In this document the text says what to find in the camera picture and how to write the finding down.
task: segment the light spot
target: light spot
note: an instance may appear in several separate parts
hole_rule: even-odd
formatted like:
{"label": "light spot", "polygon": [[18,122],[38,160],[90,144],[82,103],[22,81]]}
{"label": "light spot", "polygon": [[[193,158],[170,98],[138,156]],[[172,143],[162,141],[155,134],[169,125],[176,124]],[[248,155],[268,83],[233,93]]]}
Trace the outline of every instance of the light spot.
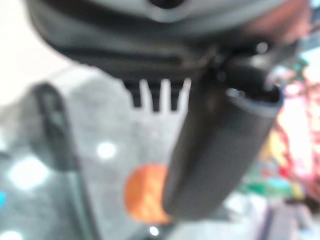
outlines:
{"label": "light spot", "polygon": [[30,190],[43,184],[48,176],[47,167],[34,156],[16,163],[8,173],[9,179],[22,190]]}
{"label": "light spot", "polygon": [[23,240],[23,237],[16,231],[6,231],[0,235],[0,240]]}
{"label": "light spot", "polygon": [[100,143],[97,147],[97,154],[101,159],[111,159],[116,155],[117,148],[111,142]]}
{"label": "light spot", "polygon": [[149,228],[149,231],[150,231],[150,234],[152,235],[152,236],[158,236],[159,235],[159,230],[158,230],[158,228],[156,228],[155,226],[151,226],[150,228]]}

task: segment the black plastic handle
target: black plastic handle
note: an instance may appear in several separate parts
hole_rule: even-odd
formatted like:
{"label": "black plastic handle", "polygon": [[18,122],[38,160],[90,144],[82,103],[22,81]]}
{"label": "black plastic handle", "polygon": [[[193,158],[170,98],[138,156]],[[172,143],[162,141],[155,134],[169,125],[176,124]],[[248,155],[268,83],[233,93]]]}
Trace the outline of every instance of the black plastic handle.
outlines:
{"label": "black plastic handle", "polygon": [[166,212],[178,219],[208,217],[253,162],[282,104],[276,86],[255,95],[197,86],[164,187]]}

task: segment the black device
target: black device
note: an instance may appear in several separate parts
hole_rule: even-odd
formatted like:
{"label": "black device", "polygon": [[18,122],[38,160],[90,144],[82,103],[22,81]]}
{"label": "black device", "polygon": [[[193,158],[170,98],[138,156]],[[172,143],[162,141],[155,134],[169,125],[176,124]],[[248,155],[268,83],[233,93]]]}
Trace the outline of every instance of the black device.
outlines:
{"label": "black device", "polygon": [[272,68],[292,56],[308,0],[28,0],[40,36],[65,56],[119,78],[141,106],[146,79],[159,110],[162,79],[189,110],[163,194],[177,219],[207,217],[240,181],[282,106]]}

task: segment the orange circle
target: orange circle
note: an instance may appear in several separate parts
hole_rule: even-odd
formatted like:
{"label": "orange circle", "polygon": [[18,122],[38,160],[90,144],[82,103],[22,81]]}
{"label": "orange circle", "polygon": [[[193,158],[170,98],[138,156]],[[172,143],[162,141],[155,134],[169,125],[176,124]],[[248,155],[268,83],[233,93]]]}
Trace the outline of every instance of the orange circle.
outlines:
{"label": "orange circle", "polygon": [[136,169],[128,178],[124,190],[127,213],[145,224],[168,224],[170,217],[162,205],[167,167],[148,164]]}

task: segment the gray surface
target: gray surface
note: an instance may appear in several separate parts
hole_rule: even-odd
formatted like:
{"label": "gray surface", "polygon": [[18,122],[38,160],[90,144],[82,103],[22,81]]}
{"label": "gray surface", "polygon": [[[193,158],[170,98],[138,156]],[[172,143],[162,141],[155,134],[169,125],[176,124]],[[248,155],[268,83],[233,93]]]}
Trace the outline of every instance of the gray surface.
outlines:
{"label": "gray surface", "polygon": [[[168,163],[186,113],[188,93],[182,94],[178,112],[169,113],[169,102],[164,97],[161,112],[153,113],[144,84],[141,85],[144,108],[132,109],[130,96],[121,81],[96,68],[75,67],[49,81],[61,92],[66,103],[85,187],[101,239],[125,240],[137,233],[141,237],[148,234],[149,226],[133,221],[125,212],[124,183],[139,165]],[[168,93],[168,88],[165,82],[162,94]],[[29,190],[17,188],[8,178],[8,173],[17,163],[33,156],[22,137],[23,132],[17,135],[14,120],[19,115],[19,105],[15,108],[16,111],[11,111],[12,116],[6,115],[6,120],[1,121],[6,129],[4,139],[10,140],[8,147],[13,156],[12,159],[0,159],[0,192],[7,193],[7,201],[0,210],[0,236],[6,231],[17,231],[23,240],[83,239],[79,235],[78,223],[73,219],[74,202],[67,180],[70,176],[49,169],[48,178]],[[105,142],[115,145],[114,157],[102,159],[98,156],[97,147]],[[36,169],[28,171],[31,175],[39,174]],[[242,200],[225,203],[226,208],[237,214],[232,223],[209,220],[181,223],[167,239],[254,240],[264,222],[266,202],[257,198],[244,201],[246,204]],[[243,205],[251,207],[243,211]]]}

